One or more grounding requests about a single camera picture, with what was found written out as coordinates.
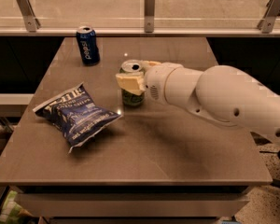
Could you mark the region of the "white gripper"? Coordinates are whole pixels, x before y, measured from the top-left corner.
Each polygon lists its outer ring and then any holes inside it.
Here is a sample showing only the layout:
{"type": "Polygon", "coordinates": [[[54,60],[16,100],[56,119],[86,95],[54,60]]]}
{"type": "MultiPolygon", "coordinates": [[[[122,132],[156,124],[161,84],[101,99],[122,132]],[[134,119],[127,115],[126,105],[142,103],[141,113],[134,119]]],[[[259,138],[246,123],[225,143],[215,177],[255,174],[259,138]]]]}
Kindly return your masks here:
{"type": "Polygon", "coordinates": [[[145,73],[145,78],[143,72],[118,73],[116,74],[116,80],[119,87],[135,95],[146,92],[147,97],[152,101],[166,105],[166,81],[174,70],[183,68],[183,65],[145,60],[141,61],[141,64],[144,68],[150,67],[145,73]]]}

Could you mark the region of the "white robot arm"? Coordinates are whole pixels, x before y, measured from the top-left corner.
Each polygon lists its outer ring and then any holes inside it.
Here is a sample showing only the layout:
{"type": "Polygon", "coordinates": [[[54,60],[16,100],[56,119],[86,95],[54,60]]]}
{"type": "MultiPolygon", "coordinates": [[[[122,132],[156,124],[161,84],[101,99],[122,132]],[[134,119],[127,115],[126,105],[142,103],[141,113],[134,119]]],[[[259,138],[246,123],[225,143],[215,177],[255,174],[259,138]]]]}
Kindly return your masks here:
{"type": "Polygon", "coordinates": [[[118,85],[135,95],[173,105],[215,124],[246,127],[280,146],[280,96],[227,65],[204,71],[179,63],[127,61],[118,85]]]}

